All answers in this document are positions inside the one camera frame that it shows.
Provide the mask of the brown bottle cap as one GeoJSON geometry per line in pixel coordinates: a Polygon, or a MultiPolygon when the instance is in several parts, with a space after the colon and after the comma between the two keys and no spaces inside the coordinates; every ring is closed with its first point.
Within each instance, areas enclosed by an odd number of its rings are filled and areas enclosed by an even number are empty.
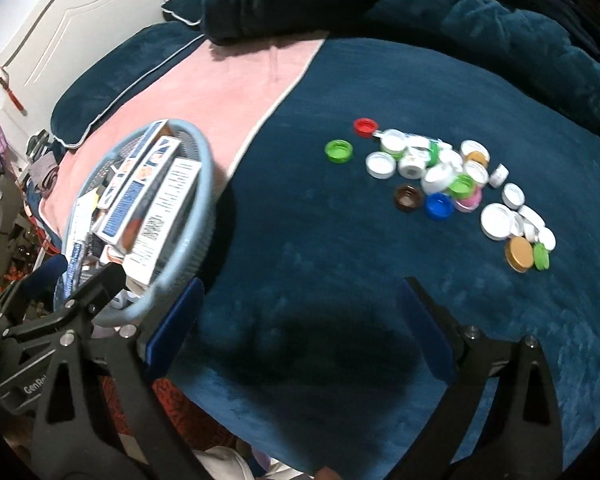
{"type": "Polygon", "coordinates": [[[413,212],[422,206],[424,193],[414,185],[401,184],[393,192],[393,203],[397,210],[413,212]]]}

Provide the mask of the white round cap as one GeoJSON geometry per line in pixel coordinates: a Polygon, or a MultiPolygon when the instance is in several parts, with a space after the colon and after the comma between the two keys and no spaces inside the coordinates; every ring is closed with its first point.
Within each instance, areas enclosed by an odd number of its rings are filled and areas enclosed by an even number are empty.
{"type": "Polygon", "coordinates": [[[503,204],[511,210],[518,210],[524,206],[526,196],[524,191],[515,183],[506,183],[502,188],[501,198],[503,204]]]}

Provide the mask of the large white jar lid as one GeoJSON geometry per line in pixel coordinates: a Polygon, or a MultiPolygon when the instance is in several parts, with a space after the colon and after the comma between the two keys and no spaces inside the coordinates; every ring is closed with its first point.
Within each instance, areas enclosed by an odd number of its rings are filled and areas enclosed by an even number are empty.
{"type": "Polygon", "coordinates": [[[516,228],[513,211],[503,204],[487,204],[480,214],[480,226],[490,240],[507,240],[516,228]]]}

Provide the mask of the dark blue bedspread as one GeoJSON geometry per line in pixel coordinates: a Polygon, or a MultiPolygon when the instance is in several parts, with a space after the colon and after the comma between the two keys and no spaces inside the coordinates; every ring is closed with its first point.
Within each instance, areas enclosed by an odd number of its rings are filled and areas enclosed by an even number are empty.
{"type": "Polygon", "coordinates": [[[481,67],[376,39],[324,42],[254,137],[218,208],[199,321],[170,379],[236,436],[302,470],[380,479],[444,385],[396,304],[414,276],[462,324],[539,339],[564,459],[600,426],[600,137],[481,67]],[[479,216],[396,209],[356,118],[483,144],[554,232],[546,271],[514,271],[479,216]],[[324,152],[346,140],[345,164],[324,152]]]}

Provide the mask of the pink bottle cap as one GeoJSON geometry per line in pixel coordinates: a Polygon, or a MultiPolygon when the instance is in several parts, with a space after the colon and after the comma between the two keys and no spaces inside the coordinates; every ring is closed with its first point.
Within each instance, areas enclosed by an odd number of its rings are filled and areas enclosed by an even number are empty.
{"type": "Polygon", "coordinates": [[[467,198],[460,198],[459,200],[454,200],[454,207],[460,211],[468,214],[468,212],[473,212],[476,210],[482,201],[482,188],[475,188],[475,191],[471,194],[471,196],[467,198]]]}

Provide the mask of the blue orange medicine box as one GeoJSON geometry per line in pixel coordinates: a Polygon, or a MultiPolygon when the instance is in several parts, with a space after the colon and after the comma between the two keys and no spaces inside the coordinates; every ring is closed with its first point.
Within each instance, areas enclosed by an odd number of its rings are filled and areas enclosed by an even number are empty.
{"type": "Polygon", "coordinates": [[[168,171],[181,145],[181,140],[175,136],[163,136],[148,151],[96,230],[95,235],[100,240],[122,254],[131,250],[134,236],[140,229],[160,179],[168,171]]]}

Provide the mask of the white ribbed cap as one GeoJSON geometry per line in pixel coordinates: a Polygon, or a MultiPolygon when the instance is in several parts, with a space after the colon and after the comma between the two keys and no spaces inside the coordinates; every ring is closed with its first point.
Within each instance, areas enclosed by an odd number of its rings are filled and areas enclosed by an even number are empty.
{"type": "Polygon", "coordinates": [[[420,179],[422,192],[426,195],[444,192],[455,180],[454,168],[442,162],[427,169],[420,179]]]}

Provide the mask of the small green bottle cap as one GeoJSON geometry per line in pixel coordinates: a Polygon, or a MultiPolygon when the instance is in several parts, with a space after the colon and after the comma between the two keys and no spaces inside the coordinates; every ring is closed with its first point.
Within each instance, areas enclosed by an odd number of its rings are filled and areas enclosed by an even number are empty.
{"type": "Polygon", "coordinates": [[[331,140],[324,148],[325,155],[334,164],[345,164],[353,155],[353,146],[346,140],[331,140]]]}

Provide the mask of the green edge cap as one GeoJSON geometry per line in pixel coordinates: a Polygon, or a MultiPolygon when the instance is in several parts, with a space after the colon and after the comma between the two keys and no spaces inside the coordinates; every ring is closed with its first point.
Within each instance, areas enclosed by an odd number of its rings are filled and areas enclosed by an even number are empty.
{"type": "Polygon", "coordinates": [[[532,245],[533,264],[539,271],[550,268],[550,252],[542,243],[532,245]]]}

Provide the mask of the gold metal lid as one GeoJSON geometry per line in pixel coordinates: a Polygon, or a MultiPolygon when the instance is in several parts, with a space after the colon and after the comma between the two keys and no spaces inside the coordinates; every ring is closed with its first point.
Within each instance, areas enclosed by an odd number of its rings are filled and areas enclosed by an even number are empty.
{"type": "Polygon", "coordinates": [[[524,237],[510,238],[505,245],[505,259],[516,272],[527,272],[534,265],[532,245],[524,237]]]}

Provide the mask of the large green bottle cap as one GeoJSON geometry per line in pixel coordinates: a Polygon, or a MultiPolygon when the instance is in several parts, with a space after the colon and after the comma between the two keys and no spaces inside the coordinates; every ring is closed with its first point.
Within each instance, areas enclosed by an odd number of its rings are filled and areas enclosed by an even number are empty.
{"type": "Polygon", "coordinates": [[[476,182],[469,174],[459,174],[449,185],[448,192],[454,200],[467,200],[476,192],[476,182]]]}

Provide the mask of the pink blanket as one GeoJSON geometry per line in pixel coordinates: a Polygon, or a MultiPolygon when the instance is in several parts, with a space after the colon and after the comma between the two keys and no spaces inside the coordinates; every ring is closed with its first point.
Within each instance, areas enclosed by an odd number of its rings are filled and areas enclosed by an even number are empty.
{"type": "Polygon", "coordinates": [[[87,178],[118,143],[159,119],[181,119],[202,132],[215,163],[220,197],[262,125],[306,73],[323,35],[301,35],[218,47],[206,40],[148,89],[133,96],[64,157],[42,220],[65,236],[74,201],[87,178]]]}

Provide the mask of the white tilted cap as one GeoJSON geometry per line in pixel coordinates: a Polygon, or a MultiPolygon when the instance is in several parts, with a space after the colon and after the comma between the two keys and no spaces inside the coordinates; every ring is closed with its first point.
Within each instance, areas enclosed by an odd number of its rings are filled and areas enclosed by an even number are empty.
{"type": "Polygon", "coordinates": [[[499,164],[490,174],[489,185],[491,188],[500,188],[509,176],[509,170],[503,164],[499,164]]]}

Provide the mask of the blue bottle cap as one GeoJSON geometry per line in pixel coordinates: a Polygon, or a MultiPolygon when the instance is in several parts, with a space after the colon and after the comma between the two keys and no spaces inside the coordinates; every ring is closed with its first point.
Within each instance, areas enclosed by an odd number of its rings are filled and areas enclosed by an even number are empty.
{"type": "Polygon", "coordinates": [[[424,207],[426,215],[436,221],[448,220],[455,210],[453,201],[444,193],[428,195],[424,207]]]}

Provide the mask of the light blue mesh basket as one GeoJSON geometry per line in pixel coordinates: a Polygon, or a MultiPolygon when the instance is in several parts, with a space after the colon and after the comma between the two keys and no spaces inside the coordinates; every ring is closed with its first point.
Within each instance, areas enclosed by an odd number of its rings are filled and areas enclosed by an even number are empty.
{"type": "Polygon", "coordinates": [[[108,170],[137,152],[148,131],[157,129],[166,136],[155,140],[138,164],[152,173],[126,181],[104,218],[92,224],[95,232],[80,248],[71,240],[71,229],[65,230],[62,252],[69,267],[56,285],[56,308],[78,288],[80,266],[96,240],[122,252],[123,285],[135,287],[140,296],[125,308],[108,304],[95,316],[99,326],[138,322],[152,309],[173,304],[196,278],[211,244],[215,204],[210,144],[194,125],[167,119],[137,129],[104,155],[82,184],[79,196],[102,185],[108,170]]]}

